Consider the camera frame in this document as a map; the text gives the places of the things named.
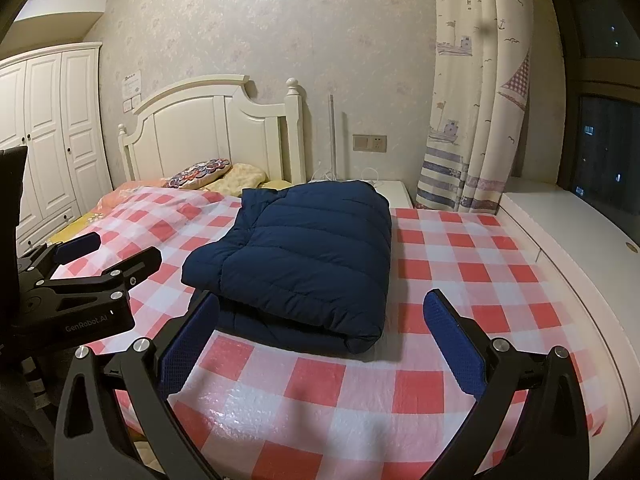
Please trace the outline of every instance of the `white headboard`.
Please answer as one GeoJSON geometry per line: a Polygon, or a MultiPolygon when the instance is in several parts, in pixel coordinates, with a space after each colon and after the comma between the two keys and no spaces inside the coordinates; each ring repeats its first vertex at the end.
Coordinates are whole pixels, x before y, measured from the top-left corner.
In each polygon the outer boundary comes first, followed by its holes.
{"type": "Polygon", "coordinates": [[[251,101],[248,81],[247,75],[186,79],[140,103],[133,111],[136,131],[127,135],[123,124],[118,127],[127,179],[171,177],[219,157],[257,166],[269,180],[306,182],[297,80],[287,81],[284,103],[273,105],[251,101]]]}

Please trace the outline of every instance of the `bed post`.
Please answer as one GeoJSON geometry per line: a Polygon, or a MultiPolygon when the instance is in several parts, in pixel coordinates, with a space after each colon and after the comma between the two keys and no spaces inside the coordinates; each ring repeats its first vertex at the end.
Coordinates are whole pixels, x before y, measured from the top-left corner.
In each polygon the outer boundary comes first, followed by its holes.
{"type": "Polygon", "coordinates": [[[125,146],[125,140],[127,138],[127,129],[124,124],[118,124],[118,147],[120,149],[120,156],[122,158],[122,165],[124,166],[124,174],[127,177],[127,182],[133,180],[131,175],[131,161],[129,158],[129,149],[125,146]]]}
{"type": "Polygon", "coordinates": [[[289,160],[291,164],[291,182],[304,184],[306,182],[305,149],[302,130],[302,96],[298,90],[298,80],[287,80],[287,95],[284,107],[287,117],[287,131],[289,138],[289,160]]]}

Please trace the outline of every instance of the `wardrobe door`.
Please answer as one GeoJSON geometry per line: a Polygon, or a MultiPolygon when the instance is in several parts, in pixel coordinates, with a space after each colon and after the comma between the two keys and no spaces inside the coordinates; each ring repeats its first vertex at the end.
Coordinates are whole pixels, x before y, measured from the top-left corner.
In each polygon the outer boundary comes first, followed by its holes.
{"type": "MultiPolygon", "coordinates": [[[[24,74],[27,62],[23,61],[0,69],[0,150],[26,144],[24,132],[24,74]]],[[[16,236],[32,230],[42,220],[36,192],[33,188],[29,159],[24,168],[20,223],[16,236]]]]}
{"type": "Polygon", "coordinates": [[[97,106],[97,51],[63,52],[62,131],[71,181],[82,214],[111,191],[97,106]]]}
{"type": "Polygon", "coordinates": [[[66,166],[60,120],[60,60],[62,54],[27,61],[24,122],[31,176],[44,218],[75,199],[66,166]]]}

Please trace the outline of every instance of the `wall socket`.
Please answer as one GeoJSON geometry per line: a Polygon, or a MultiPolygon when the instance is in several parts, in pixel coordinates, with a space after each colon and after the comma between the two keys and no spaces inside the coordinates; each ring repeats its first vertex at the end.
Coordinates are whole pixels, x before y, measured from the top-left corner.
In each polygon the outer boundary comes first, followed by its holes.
{"type": "Polygon", "coordinates": [[[386,153],[386,135],[354,135],[353,151],[386,153]]]}

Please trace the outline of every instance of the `white wardrobe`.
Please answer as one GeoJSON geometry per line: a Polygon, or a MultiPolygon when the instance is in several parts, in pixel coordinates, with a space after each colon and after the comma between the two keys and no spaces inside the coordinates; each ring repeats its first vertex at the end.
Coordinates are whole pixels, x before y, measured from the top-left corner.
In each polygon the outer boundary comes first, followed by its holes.
{"type": "Polygon", "coordinates": [[[98,108],[100,45],[60,45],[0,61],[0,150],[28,147],[18,256],[113,190],[98,108]]]}

